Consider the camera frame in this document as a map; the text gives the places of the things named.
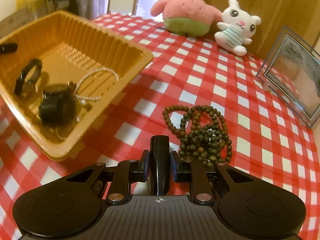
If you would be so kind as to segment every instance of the table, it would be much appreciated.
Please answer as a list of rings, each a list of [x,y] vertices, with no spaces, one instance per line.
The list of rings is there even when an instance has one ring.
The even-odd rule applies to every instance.
[[[150,137],[179,140],[166,128],[162,111],[168,105],[211,105],[225,116],[233,141],[231,165],[298,195],[307,218],[299,233],[317,239],[320,226],[320,166],[312,131],[299,125],[286,105],[264,92],[255,77],[262,61],[236,57],[219,49],[211,37],[197,40],[176,36],[151,19],[121,14],[103,15],[95,22],[147,47],[155,56],[118,95],[110,107],[62,162],[49,160],[26,135],[0,100],[0,238],[21,235],[12,218],[14,201],[24,192],[95,162],[114,166],[139,159]],[[179,126],[183,113],[172,113]],[[132,185],[143,194],[145,184]],[[170,194],[185,194],[174,184]]]

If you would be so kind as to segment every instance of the patrick star plush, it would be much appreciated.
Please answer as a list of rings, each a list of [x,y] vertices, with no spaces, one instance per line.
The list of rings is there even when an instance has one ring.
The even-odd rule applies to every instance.
[[[159,0],[151,8],[151,15],[160,13],[167,30],[193,38],[207,34],[213,22],[221,21],[221,11],[204,0]]]

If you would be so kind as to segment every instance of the white bear plush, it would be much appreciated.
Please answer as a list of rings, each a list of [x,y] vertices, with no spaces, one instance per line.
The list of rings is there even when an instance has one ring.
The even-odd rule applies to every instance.
[[[250,16],[240,9],[237,0],[229,0],[229,7],[222,13],[222,21],[217,26],[221,32],[214,37],[218,45],[238,56],[247,54],[242,44],[250,44],[250,39],[256,32],[256,26],[261,24],[258,16]]]

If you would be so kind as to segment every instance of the wooden wall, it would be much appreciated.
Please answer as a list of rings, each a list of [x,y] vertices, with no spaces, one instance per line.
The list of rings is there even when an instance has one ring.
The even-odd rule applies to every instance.
[[[205,0],[223,11],[228,0]],[[320,0],[238,0],[240,7],[262,19],[248,51],[265,59],[281,28],[287,26],[314,46],[320,32]],[[212,26],[211,34],[218,31]]]

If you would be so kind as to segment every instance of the plush toy eye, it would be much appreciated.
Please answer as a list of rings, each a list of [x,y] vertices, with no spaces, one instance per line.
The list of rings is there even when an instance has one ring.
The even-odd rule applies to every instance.
[[[254,24],[252,24],[252,25],[250,26],[250,31],[253,32],[255,29],[256,29],[256,26],[255,26]]]
[[[230,15],[231,15],[231,17],[237,17],[239,15],[239,13],[236,10],[231,10]]]

